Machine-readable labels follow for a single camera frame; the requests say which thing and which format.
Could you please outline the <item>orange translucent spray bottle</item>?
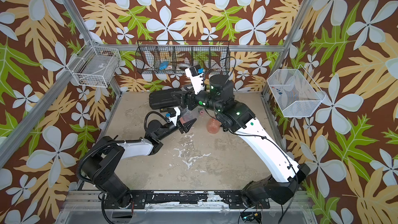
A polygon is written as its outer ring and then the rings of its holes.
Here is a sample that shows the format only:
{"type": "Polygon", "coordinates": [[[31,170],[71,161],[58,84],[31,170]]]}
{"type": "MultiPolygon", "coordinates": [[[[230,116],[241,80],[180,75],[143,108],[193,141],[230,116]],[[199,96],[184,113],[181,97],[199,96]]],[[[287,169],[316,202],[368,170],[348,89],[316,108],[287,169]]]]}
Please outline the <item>orange translucent spray bottle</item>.
{"type": "Polygon", "coordinates": [[[221,123],[217,119],[210,118],[206,129],[210,134],[217,134],[220,131],[221,123]]]}

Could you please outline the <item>clear blue spray bottle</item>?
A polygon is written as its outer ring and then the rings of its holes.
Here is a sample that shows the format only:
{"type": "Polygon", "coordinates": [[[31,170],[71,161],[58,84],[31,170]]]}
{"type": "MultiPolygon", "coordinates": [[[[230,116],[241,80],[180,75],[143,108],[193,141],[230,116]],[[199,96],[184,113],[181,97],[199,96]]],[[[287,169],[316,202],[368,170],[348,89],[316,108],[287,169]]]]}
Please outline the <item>clear blue spray bottle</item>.
{"type": "Polygon", "coordinates": [[[188,121],[191,121],[193,119],[197,119],[198,117],[198,111],[197,110],[189,110],[188,108],[185,108],[181,110],[181,117],[180,117],[180,122],[185,123],[188,121]]]}

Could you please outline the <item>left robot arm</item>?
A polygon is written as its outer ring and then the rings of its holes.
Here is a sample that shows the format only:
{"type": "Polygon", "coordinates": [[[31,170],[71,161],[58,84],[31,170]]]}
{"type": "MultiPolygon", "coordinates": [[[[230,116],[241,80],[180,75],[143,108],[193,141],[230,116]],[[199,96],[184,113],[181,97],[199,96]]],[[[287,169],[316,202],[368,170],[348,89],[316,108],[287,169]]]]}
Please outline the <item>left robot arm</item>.
{"type": "Polygon", "coordinates": [[[131,190],[115,174],[123,159],[151,156],[162,148],[162,139],[176,131],[188,133],[196,118],[180,120],[180,109],[174,107],[163,116],[151,111],[144,118],[145,135],[137,140],[102,137],[80,160],[76,175],[79,180],[94,185],[102,194],[102,203],[110,199],[117,207],[127,208],[133,204],[131,190]]]}

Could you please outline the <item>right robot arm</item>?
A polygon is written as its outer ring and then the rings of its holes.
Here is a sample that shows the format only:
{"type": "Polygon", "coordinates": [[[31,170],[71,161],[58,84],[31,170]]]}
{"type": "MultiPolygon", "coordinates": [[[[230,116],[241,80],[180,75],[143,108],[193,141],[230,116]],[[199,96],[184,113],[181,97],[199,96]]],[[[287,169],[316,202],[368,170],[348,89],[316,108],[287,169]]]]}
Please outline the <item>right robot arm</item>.
{"type": "Polygon", "coordinates": [[[255,113],[235,99],[233,83],[227,75],[210,78],[206,90],[204,75],[188,75],[192,88],[182,92],[179,104],[190,110],[197,106],[212,110],[224,130],[243,139],[264,162],[271,175],[260,181],[249,182],[241,191],[247,207],[272,199],[284,205],[291,201],[300,183],[309,175],[310,168],[298,164],[283,151],[263,128],[255,113]]]}

